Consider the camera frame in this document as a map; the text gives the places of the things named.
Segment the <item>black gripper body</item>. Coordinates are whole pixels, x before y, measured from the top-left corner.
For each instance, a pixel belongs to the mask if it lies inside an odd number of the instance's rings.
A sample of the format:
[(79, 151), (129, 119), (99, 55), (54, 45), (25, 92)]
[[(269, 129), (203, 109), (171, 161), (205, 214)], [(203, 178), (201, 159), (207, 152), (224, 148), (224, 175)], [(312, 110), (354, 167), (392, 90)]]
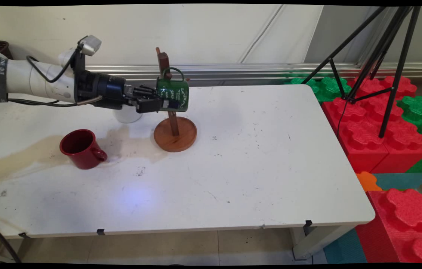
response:
[(107, 109), (133, 106), (125, 94), (127, 87), (125, 78), (85, 71), (85, 104)]

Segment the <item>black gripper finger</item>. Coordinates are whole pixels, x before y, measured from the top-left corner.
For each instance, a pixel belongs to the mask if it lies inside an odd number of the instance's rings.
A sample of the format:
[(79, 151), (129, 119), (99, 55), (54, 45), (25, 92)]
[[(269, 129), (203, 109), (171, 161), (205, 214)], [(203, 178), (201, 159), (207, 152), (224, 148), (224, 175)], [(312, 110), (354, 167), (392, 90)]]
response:
[(139, 85), (134, 87), (134, 97), (155, 99), (158, 97), (157, 90), (154, 87), (148, 87), (146, 85)]
[(136, 100), (136, 112), (138, 114), (145, 114), (149, 112), (164, 111), (169, 107), (168, 99), (142, 99)]

